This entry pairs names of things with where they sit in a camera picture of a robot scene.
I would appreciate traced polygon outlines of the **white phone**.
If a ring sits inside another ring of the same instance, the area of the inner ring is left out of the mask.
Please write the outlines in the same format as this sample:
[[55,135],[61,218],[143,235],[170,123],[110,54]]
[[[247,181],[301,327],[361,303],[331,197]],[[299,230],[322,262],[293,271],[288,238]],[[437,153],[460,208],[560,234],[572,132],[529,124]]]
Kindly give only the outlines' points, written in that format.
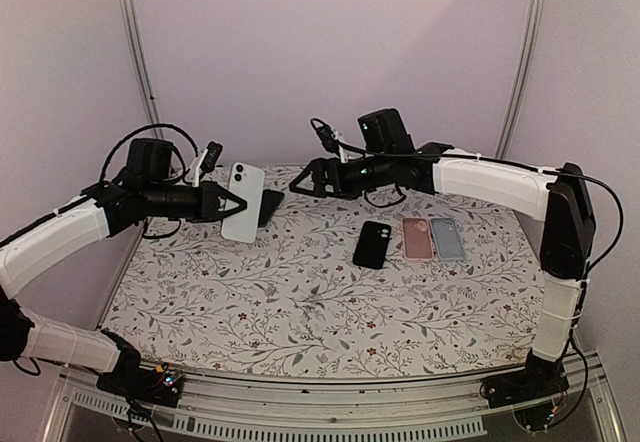
[[232,165],[228,191],[235,199],[228,199],[225,205],[232,215],[222,222],[224,239],[242,243],[255,241],[264,181],[265,172],[260,168],[244,162]]

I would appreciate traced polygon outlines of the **teal phone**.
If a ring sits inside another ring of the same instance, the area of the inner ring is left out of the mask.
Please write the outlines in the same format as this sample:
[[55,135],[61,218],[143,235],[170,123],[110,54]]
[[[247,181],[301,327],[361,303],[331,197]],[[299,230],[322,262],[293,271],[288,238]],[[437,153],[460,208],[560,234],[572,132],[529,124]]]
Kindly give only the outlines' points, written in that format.
[[257,224],[259,228],[265,228],[268,225],[283,200],[283,192],[272,189],[263,190]]

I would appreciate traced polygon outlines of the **black phone case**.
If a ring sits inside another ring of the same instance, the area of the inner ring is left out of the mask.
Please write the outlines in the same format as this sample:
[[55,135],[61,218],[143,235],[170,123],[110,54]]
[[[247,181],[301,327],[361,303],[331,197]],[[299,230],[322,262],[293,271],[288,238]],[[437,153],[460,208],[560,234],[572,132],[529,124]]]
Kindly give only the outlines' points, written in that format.
[[386,260],[390,236],[390,225],[366,221],[356,243],[353,264],[362,268],[381,270]]

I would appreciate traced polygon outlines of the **pink phone case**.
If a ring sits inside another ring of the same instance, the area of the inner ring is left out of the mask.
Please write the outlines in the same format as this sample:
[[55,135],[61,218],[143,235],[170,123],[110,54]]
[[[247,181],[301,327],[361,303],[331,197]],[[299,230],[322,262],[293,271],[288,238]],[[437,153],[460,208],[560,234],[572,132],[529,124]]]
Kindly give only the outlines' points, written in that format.
[[402,220],[403,250],[408,260],[430,261],[434,256],[430,226],[423,218]]

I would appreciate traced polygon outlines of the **light blue phone case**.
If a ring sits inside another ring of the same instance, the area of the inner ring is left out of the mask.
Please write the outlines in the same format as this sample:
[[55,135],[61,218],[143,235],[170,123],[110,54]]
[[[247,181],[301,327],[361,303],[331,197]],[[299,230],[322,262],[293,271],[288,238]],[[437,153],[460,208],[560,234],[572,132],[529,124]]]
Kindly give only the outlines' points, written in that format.
[[455,220],[432,218],[430,225],[439,258],[443,261],[462,261],[465,251]]

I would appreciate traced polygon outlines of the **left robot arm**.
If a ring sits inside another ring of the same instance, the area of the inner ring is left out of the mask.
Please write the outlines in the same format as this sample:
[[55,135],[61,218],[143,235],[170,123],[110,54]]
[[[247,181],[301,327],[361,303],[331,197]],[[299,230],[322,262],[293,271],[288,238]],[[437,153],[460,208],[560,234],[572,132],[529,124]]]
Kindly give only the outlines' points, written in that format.
[[211,142],[182,175],[170,175],[177,148],[154,138],[135,138],[125,166],[63,207],[1,242],[1,359],[43,359],[108,373],[128,396],[148,388],[136,349],[116,335],[88,331],[43,317],[19,305],[17,295],[42,273],[101,240],[152,217],[191,223],[217,222],[244,212],[247,201],[201,175],[222,152]]

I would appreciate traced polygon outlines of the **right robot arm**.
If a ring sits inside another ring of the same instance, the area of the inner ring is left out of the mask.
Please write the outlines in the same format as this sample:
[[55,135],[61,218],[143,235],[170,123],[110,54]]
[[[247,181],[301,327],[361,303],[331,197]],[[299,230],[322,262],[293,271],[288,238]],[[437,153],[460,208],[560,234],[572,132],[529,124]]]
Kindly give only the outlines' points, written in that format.
[[552,386],[581,307],[596,223],[584,175],[571,163],[529,167],[429,142],[415,147],[400,113],[385,108],[358,120],[365,146],[342,141],[326,122],[312,128],[327,158],[312,160],[293,179],[293,193],[355,200],[388,185],[429,195],[460,195],[509,208],[543,225],[539,261],[544,296],[530,353],[539,359],[517,377],[517,389],[537,398]]

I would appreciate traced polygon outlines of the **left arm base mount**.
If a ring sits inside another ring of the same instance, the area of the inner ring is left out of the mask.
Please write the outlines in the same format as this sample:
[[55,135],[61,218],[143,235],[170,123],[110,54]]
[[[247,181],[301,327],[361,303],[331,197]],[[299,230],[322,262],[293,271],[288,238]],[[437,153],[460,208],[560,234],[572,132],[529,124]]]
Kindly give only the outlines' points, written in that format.
[[111,373],[98,376],[96,388],[127,400],[176,408],[184,386],[183,373],[166,363],[142,367],[138,362],[119,362]]

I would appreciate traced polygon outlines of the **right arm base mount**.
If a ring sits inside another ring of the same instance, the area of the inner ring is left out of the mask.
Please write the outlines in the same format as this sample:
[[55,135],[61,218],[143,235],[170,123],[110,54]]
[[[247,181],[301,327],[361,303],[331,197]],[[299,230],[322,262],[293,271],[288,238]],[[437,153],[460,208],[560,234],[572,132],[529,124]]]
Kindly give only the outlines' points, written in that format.
[[516,422],[529,432],[548,429],[565,402],[569,383],[562,364],[527,366],[522,370],[486,377],[479,394],[492,409],[542,399],[537,405],[517,409]]

